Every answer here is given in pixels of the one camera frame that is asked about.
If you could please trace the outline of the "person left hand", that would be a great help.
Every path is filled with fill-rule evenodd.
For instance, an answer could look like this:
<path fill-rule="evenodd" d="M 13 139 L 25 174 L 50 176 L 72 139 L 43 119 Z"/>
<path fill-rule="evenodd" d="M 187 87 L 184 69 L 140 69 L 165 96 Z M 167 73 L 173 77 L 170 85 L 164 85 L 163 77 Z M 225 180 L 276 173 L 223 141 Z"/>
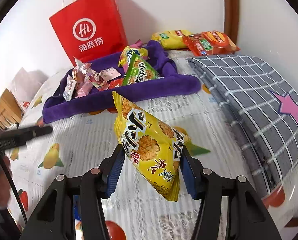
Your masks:
<path fill-rule="evenodd" d="M 7 207 L 10 200 L 11 187 L 3 170 L 0 171 L 0 208 Z"/>

